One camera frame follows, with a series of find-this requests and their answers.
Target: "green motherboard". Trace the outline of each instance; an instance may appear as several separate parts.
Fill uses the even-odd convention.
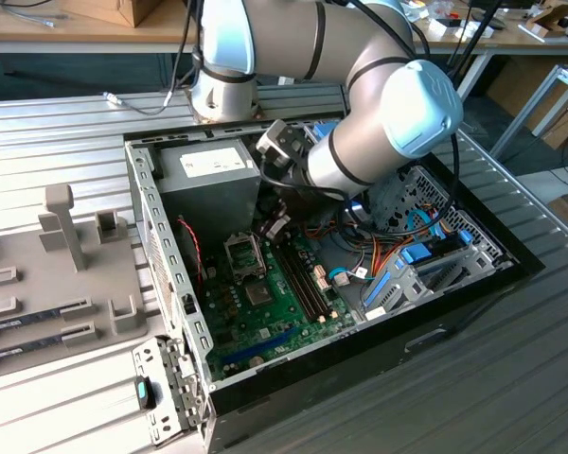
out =
[[[295,237],[275,246],[253,239],[210,257],[205,266],[203,314],[215,342],[207,357],[220,380],[311,345],[355,324],[333,288],[318,285],[322,267],[310,243]],[[240,280],[235,269],[264,270]]]

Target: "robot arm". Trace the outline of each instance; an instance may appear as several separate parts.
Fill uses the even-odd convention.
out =
[[[398,0],[366,3],[410,46]],[[197,113],[212,121],[252,118],[255,73],[344,83],[350,114],[287,174],[296,183],[353,197],[448,138],[462,103],[429,61],[410,61],[361,11],[304,0],[205,0],[203,70],[192,89]],[[278,149],[277,142],[263,141]]]

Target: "wooden table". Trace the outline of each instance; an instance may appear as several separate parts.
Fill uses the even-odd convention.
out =
[[[461,17],[467,6],[457,0],[455,9]],[[58,12],[56,3],[30,9],[33,13]],[[181,40],[186,7],[181,0],[165,0],[139,27],[129,28],[98,21],[76,14],[58,21],[49,28],[31,24],[0,8],[0,53],[168,53],[175,52]],[[494,55],[568,55],[568,44],[542,44],[518,29],[522,22],[519,13],[509,13],[506,29],[495,31],[491,38],[482,39],[473,53],[477,55],[470,66],[459,94],[465,98]],[[453,35],[437,36],[423,19],[417,23],[425,31],[432,53],[451,54],[458,39]],[[195,44],[195,25],[187,39],[186,51]],[[420,49],[420,42],[415,45]]]
[[[32,3],[18,0],[17,3]],[[27,14],[60,12],[56,2],[31,8]],[[186,16],[181,0],[164,0],[137,28],[120,26],[78,14],[56,20],[55,28],[34,24],[0,8],[0,53],[168,53],[176,52]],[[193,20],[186,50],[196,42]]]

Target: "ventilation grille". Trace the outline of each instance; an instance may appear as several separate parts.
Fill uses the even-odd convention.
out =
[[[387,182],[375,185],[371,199],[374,201],[372,208],[379,227],[400,231],[405,228],[410,211],[430,205],[442,207],[447,197],[442,196],[424,171],[416,166],[403,181],[400,176],[395,175]],[[452,230],[470,232],[473,235],[473,244],[486,244],[486,253],[492,260],[502,254],[499,248],[470,222],[463,211],[451,208],[444,220]],[[414,222],[416,226],[423,223],[418,215],[414,215]]]
[[[150,229],[150,263],[153,269],[154,282],[157,284],[157,290],[160,292],[160,296],[164,302],[164,309],[170,317],[172,315],[170,313],[172,291],[170,290],[169,278],[162,261],[162,255],[160,254],[160,238],[153,229]]]
[[[382,297],[382,300],[380,302],[380,306],[385,306],[387,304],[387,302],[389,301],[389,299],[394,296],[394,293],[396,293],[396,290],[398,290],[398,286],[393,286],[389,289],[389,291],[387,291],[387,293],[385,293],[385,296]]]

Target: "metal workbench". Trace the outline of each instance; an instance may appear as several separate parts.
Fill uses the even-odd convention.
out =
[[[162,96],[127,96],[157,107]],[[268,115],[336,113],[336,87],[262,88]],[[0,234],[37,227],[42,188],[71,183],[76,220],[132,220],[121,134],[191,124],[177,97],[146,118],[99,97],[0,103]],[[467,185],[546,265],[460,335],[237,445],[241,453],[568,452],[568,229],[465,134]],[[447,145],[436,154],[447,165]],[[162,330],[137,248],[150,335]],[[134,394],[129,341],[0,377],[0,452],[152,450]],[[199,435],[163,453],[202,452]]]

